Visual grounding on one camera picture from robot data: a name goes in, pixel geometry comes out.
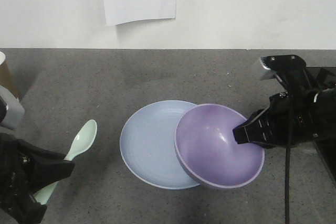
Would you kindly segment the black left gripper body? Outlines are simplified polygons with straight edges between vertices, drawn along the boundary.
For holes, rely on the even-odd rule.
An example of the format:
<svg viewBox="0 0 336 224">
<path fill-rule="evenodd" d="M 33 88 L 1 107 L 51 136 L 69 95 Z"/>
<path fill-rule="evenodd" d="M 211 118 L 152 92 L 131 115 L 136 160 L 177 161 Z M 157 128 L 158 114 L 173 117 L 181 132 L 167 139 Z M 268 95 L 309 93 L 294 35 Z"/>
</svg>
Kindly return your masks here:
<svg viewBox="0 0 336 224">
<path fill-rule="evenodd" d="M 10 135 L 1 134 L 1 209 L 17 223 L 41 223 L 47 207 L 32 196 L 17 147 Z"/>
</svg>

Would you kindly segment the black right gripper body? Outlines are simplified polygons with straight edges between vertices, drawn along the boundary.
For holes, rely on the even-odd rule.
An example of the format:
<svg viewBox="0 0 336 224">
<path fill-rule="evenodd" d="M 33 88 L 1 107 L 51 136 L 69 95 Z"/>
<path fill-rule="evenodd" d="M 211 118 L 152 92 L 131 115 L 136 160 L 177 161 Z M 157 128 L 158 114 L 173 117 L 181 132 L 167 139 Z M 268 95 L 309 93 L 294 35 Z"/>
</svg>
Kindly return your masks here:
<svg viewBox="0 0 336 224">
<path fill-rule="evenodd" d="M 269 98 L 276 147 L 335 138 L 335 72 L 308 67 L 297 55 L 274 56 L 270 68 L 284 92 Z"/>
</svg>

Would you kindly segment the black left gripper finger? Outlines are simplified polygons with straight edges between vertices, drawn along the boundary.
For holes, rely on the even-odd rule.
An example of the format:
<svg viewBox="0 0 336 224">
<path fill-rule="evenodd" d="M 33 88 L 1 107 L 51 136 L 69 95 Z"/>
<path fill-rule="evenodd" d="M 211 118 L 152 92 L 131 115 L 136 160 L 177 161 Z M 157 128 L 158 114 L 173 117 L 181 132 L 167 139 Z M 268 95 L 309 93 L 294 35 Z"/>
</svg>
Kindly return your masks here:
<svg viewBox="0 0 336 224">
<path fill-rule="evenodd" d="M 65 160 L 65 154 L 39 148 L 24 140 L 17 141 L 17 150 L 30 190 L 41 190 L 69 177 L 75 167 L 73 161 Z"/>
</svg>

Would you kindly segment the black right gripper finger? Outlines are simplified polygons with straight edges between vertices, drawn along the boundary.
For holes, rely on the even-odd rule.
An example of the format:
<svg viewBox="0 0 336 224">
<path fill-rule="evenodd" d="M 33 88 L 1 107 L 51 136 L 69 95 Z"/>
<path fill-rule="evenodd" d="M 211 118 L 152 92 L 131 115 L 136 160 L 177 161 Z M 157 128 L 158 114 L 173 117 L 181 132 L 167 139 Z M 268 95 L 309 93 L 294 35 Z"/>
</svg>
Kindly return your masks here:
<svg viewBox="0 0 336 224">
<path fill-rule="evenodd" d="M 237 144 L 253 143 L 262 148 L 276 147 L 268 114 L 268 108 L 258 110 L 247 121 L 236 126 L 233 135 Z"/>
</svg>

